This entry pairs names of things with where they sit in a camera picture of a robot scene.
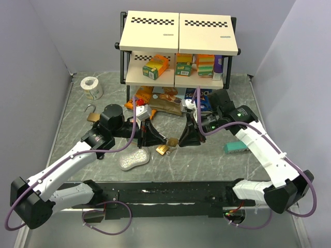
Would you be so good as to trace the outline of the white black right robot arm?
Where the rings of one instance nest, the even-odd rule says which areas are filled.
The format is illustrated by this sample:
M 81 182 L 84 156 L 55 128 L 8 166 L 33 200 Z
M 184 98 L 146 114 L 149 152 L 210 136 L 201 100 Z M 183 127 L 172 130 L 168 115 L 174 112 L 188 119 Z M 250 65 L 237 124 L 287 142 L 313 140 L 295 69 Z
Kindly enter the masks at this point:
M 266 203 L 275 213 L 284 213 L 310 190 L 313 206 L 305 216 L 311 216 L 317 208 L 313 174 L 295 165 L 272 141 L 251 108 L 235 107 L 225 89 L 213 91 L 208 99 L 212 111 L 204 116 L 198 100 L 181 101 L 181 110 L 187 111 L 187 123 L 178 145 L 199 146 L 207 136 L 226 129 L 252 152 L 270 178 L 269 181 L 235 180 L 228 186 L 227 202 L 237 206 L 243 200 L 254 200 Z

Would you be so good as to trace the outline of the small brass padlock front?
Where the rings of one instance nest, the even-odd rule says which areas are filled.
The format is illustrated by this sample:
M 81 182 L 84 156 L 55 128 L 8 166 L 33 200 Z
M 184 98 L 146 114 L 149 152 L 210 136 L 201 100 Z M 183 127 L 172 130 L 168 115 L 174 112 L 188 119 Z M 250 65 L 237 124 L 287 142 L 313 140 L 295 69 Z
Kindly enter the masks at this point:
M 169 147 L 176 147 L 178 145 L 178 139 L 173 137 L 169 138 L 167 141 L 167 145 Z

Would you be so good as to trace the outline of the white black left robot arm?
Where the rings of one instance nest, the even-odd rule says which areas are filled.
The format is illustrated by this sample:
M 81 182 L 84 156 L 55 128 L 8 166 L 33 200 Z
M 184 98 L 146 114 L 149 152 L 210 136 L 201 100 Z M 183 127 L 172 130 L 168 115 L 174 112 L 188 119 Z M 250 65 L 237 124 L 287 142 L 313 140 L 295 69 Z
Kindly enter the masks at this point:
M 137 146 L 164 145 L 166 137 L 160 134 L 149 118 L 149 107 L 136 107 L 133 117 L 124 118 L 118 104 L 109 104 L 92 128 L 73 148 L 55 163 L 38 174 L 16 178 L 10 186 L 10 211 L 15 212 L 30 229 L 43 225 L 53 214 L 76 205 L 95 208 L 101 204 L 102 189 L 88 180 L 76 187 L 60 190 L 59 187 L 83 167 L 114 150 L 115 138 L 137 140 Z

